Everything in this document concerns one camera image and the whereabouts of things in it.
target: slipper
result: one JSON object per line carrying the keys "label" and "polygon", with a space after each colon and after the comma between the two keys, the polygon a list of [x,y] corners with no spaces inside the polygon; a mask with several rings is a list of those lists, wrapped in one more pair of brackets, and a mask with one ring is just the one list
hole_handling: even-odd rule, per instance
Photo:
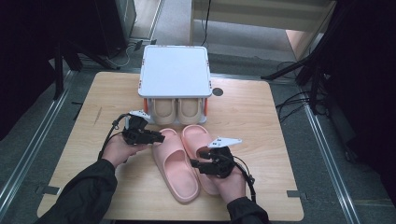
{"label": "slipper", "polygon": [[[201,125],[189,125],[183,129],[181,134],[181,141],[190,159],[198,160],[200,162],[211,162],[211,160],[202,159],[199,152],[208,150],[207,145],[213,142],[209,132]],[[201,182],[202,188],[211,195],[218,195],[219,190],[213,182],[204,174],[200,174],[198,169],[195,169],[198,179]]]}
{"label": "slipper", "polygon": [[202,99],[183,98],[178,99],[177,117],[184,125],[196,124],[202,116]]}
{"label": "slipper", "polygon": [[175,121],[175,99],[152,99],[151,116],[158,125],[171,124]]}
{"label": "slipper", "polygon": [[183,144],[173,129],[162,129],[162,143],[154,143],[152,154],[166,185],[180,203],[188,203],[199,194],[199,184]]}

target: table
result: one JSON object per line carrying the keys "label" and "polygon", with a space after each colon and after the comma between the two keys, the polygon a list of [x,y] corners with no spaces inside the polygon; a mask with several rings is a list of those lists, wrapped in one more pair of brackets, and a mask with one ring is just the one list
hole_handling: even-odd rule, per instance
{"label": "table", "polygon": [[[138,74],[98,73],[64,148],[50,186],[63,188],[81,170],[94,163],[111,127],[120,114],[143,108],[137,93]],[[207,122],[212,137],[241,138],[231,146],[235,156],[244,160],[256,178],[257,203],[271,220],[298,221],[304,217],[299,197],[288,197],[297,190],[275,105],[268,83],[264,81],[211,78],[221,96],[208,98]],[[182,126],[166,126],[178,132]],[[148,125],[149,130],[162,127]],[[178,203],[163,181],[152,158],[151,148],[137,153],[116,171],[119,184],[106,219],[136,220],[229,220],[220,196],[202,189],[189,204]],[[44,195],[37,214],[41,217],[58,196]]]}
{"label": "table", "polygon": [[[206,20],[208,3],[208,0],[192,1],[191,44],[193,20]],[[325,32],[335,4],[331,0],[216,0],[211,2],[208,19],[284,29],[296,59],[300,60],[318,34]]]}

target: hand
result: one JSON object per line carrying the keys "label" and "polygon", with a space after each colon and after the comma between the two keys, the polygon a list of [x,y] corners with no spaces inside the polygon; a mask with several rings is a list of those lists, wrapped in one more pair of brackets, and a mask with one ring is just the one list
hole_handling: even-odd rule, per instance
{"label": "hand", "polygon": [[226,203],[246,196],[246,181],[237,167],[234,167],[226,178],[219,178],[215,175],[208,175],[207,177],[216,185],[221,198]]}
{"label": "hand", "polygon": [[128,145],[123,140],[121,134],[117,134],[108,141],[102,159],[110,161],[115,168],[128,160],[130,156],[138,151],[146,149],[147,145]]}

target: light wood tabletop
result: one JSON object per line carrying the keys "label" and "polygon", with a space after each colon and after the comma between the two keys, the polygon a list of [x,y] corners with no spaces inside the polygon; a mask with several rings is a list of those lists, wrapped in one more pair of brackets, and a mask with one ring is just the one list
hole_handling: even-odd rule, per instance
{"label": "light wood tabletop", "polygon": [[[111,123],[120,114],[143,108],[138,95],[138,74],[98,73],[79,113],[49,186],[63,188],[66,183],[97,160]],[[218,136],[241,138],[242,144],[230,146],[256,179],[257,203],[271,220],[299,221],[304,211],[299,197],[288,197],[297,190],[290,159],[274,100],[264,81],[211,78],[212,88],[221,96],[208,98],[207,121],[202,124],[215,139]],[[180,125],[167,125],[179,133]],[[146,129],[159,131],[157,125]],[[220,196],[202,189],[191,203],[178,203],[166,187],[152,158],[151,148],[138,152],[116,171],[119,181],[106,219],[129,220],[229,220]],[[41,217],[56,202],[58,195],[44,195],[37,214]]]}

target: black jacket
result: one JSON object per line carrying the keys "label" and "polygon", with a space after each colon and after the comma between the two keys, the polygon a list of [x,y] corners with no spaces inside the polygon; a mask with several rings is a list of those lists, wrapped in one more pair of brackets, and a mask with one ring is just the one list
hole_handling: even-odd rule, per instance
{"label": "black jacket", "polygon": [[[117,187],[114,166],[99,160],[64,187],[58,201],[35,223],[99,223]],[[268,223],[267,213],[247,197],[227,204],[231,223]]]}

